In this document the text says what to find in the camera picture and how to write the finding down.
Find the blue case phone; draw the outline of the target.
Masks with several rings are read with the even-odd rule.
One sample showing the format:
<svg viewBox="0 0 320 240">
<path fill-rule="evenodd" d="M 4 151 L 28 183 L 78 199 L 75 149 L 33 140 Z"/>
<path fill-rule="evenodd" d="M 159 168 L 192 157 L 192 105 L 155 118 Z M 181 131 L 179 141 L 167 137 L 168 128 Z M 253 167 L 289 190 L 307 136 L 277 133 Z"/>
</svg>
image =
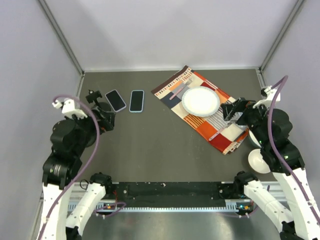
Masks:
<svg viewBox="0 0 320 240">
<path fill-rule="evenodd" d="M 141 113 L 144 109 L 145 92 L 143 90 L 133 90 L 130 94 L 129 111 L 131 113 Z"/>
</svg>

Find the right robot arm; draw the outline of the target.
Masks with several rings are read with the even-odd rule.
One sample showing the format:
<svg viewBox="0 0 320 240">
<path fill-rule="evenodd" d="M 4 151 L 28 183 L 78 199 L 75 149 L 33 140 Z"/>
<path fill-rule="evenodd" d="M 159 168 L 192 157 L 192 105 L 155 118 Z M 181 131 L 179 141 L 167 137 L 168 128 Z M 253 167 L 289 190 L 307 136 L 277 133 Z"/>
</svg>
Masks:
<svg viewBox="0 0 320 240">
<path fill-rule="evenodd" d="M 320 211 L 307 180 L 302 155 L 289 140 L 293 125 L 288 114 L 276 109 L 275 101 L 267 106 L 245 98 L 224 103 L 221 108 L 226 121 L 240 114 L 236 124 L 247 126 L 259 142 L 262 159 L 281 186 L 289 207 L 276 200 L 258 178 L 248 172 L 239 172 L 234 178 L 234 194 L 253 200 L 276 226 L 282 240 L 318 240 Z"/>
</svg>

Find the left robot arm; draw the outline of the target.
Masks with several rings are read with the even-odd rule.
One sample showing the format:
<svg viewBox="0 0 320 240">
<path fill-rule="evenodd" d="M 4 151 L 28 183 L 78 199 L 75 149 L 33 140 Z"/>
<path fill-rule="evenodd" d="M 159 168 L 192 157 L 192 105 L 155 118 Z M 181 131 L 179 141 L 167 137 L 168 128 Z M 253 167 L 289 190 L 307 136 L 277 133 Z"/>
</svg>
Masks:
<svg viewBox="0 0 320 240">
<path fill-rule="evenodd" d="M 100 135 L 113 130 L 115 115 L 108 104 L 101 103 L 94 105 L 89 113 L 74 108 L 65 111 L 64 119 L 53 126 L 51 154 L 42 167 L 39 240 L 80 240 L 96 205 L 113 194 L 111 177 L 95 173 L 82 199 L 68 214 L 72 189 L 84 170 L 81 156 L 87 147 L 98 149 Z"/>
</svg>

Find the purple case phone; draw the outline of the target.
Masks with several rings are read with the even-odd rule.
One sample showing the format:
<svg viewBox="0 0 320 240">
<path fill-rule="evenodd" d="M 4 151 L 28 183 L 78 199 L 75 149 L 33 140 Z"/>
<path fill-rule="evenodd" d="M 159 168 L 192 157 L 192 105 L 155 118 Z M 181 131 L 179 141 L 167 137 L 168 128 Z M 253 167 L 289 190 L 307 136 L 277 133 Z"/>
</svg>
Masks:
<svg viewBox="0 0 320 240">
<path fill-rule="evenodd" d="M 127 107 L 125 101 L 116 89 L 107 92 L 105 94 L 105 98 L 116 113 L 124 110 Z"/>
</svg>

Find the colourful patterned cloth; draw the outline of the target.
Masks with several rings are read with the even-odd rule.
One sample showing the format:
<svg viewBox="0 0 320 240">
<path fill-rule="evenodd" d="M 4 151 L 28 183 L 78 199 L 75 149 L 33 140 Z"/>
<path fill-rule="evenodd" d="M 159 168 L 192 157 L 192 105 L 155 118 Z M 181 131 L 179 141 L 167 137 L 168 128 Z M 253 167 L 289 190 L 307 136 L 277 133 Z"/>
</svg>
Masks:
<svg viewBox="0 0 320 240">
<path fill-rule="evenodd" d="M 192 83 L 186 86 L 175 98 L 169 100 L 169 98 L 180 87 L 185 85 L 189 78 L 193 78 Z M 219 108 L 215 114 L 207 117 L 192 115 L 184 109 L 182 105 L 182 96 L 185 91 L 192 87 L 200 86 L 214 90 L 222 104 L 230 104 L 236 101 L 235 98 L 224 92 L 187 65 L 165 82 L 154 88 L 151 92 L 197 133 L 199 133 L 207 142 L 210 143 L 211 146 L 218 149 L 223 155 L 230 154 L 234 152 L 248 136 L 249 129 L 246 126 L 239 126 L 233 123 L 213 140 L 209 141 L 209 138 L 228 122 L 224 121 L 223 111 L 221 108 Z"/>
</svg>

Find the white paper plate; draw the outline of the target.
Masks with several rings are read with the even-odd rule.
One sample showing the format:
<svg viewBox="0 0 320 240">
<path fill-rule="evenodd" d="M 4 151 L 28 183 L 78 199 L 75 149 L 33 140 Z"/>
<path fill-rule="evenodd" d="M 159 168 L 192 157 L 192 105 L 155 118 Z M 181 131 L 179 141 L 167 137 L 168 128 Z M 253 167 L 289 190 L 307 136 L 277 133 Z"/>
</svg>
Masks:
<svg viewBox="0 0 320 240">
<path fill-rule="evenodd" d="M 221 101 L 217 93 L 204 86 L 188 89 L 182 95 L 182 106 L 191 115 L 209 117 L 220 108 Z"/>
</svg>

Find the white bowl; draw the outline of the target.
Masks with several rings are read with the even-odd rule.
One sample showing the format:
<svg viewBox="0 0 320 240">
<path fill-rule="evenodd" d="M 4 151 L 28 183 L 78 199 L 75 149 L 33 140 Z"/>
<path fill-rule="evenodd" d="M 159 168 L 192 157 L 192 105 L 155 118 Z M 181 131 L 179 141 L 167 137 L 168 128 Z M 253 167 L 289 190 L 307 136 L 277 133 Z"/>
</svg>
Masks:
<svg viewBox="0 0 320 240">
<path fill-rule="evenodd" d="M 264 161 L 259 148 L 256 148 L 249 153 L 248 163 L 250 167 L 257 173 L 268 174 L 271 172 L 270 167 Z"/>
</svg>

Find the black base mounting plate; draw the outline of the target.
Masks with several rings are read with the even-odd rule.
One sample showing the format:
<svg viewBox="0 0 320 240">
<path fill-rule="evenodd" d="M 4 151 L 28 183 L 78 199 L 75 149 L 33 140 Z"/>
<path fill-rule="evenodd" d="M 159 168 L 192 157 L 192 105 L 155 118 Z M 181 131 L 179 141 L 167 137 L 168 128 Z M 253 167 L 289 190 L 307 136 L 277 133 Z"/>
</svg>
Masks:
<svg viewBox="0 0 320 240">
<path fill-rule="evenodd" d="M 127 207 L 225 207 L 218 182 L 119 182 L 117 199 Z"/>
</svg>

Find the pink handled knife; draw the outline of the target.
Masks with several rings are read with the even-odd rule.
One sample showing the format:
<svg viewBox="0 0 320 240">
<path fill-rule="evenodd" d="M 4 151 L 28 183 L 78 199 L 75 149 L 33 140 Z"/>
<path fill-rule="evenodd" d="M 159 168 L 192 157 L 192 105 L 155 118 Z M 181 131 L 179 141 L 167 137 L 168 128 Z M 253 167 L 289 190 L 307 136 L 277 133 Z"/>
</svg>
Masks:
<svg viewBox="0 0 320 240">
<path fill-rule="evenodd" d="M 225 126 L 223 126 L 221 129 L 219 129 L 215 134 L 213 134 L 208 141 L 212 141 L 217 135 L 219 135 L 223 130 L 227 129 L 229 126 L 231 126 L 232 124 L 234 124 L 236 122 L 236 120 L 231 120 L 229 121 Z"/>
</svg>

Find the pink handled fork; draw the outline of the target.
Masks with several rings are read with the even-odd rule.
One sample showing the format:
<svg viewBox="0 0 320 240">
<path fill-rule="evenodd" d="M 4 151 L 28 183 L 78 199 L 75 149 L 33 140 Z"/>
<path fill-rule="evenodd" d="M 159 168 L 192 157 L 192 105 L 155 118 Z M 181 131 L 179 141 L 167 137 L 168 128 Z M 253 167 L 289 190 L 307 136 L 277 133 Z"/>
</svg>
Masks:
<svg viewBox="0 0 320 240">
<path fill-rule="evenodd" d="M 191 77 L 188 79 L 188 81 L 184 84 L 184 86 L 180 87 L 170 98 L 169 100 L 174 99 L 185 87 L 187 87 L 188 85 L 190 85 L 193 82 L 194 78 Z"/>
</svg>

